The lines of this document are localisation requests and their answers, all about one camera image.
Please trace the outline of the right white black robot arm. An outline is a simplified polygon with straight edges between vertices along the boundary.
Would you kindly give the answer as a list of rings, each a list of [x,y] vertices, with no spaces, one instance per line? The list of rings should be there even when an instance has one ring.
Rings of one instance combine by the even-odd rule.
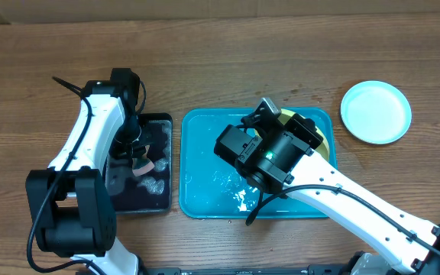
[[[400,274],[440,274],[440,225],[389,204],[335,169],[317,151],[325,142],[315,122],[296,113],[259,107],[236,126],[256,134],[234,161],[235,169],[269,198],[261,197],[246,219],[278,198],[299,200],[369,244]]]

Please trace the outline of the pink sponge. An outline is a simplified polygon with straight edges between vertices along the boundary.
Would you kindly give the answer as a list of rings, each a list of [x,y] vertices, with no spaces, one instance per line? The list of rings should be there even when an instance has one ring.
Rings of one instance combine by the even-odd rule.
[[[134,158],[132,163],[132,173],[134,176],[143,176],[150,172],[154,167],[154,163],[147,157],[150,146],[144,147],[144,153],[139,158]]]

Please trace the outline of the light blue plate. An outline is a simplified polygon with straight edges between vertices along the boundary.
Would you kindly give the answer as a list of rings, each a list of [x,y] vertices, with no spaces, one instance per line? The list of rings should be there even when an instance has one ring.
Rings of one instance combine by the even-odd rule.
[[[412,109],[395,86],[368,80],[352,86],[343,96],[340,116],[348,131],[369,144],[390,144],[410,128]]]

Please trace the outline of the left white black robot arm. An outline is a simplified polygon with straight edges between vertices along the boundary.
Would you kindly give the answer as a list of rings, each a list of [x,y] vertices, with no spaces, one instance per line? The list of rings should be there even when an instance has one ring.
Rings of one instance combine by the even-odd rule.
[[[79,117],[63,149],[45,170],[32,170],[25,188],[32,227],[27,262],[40,273],[83,264],[95,274],[141,274],[138,256],[116,236],[115,210],[103,173],[110,154],[129,164],[142,130],[138,116],[145,100],[140,78],[114,71],[108,81],[82,88],[57,82],[81,99]]]

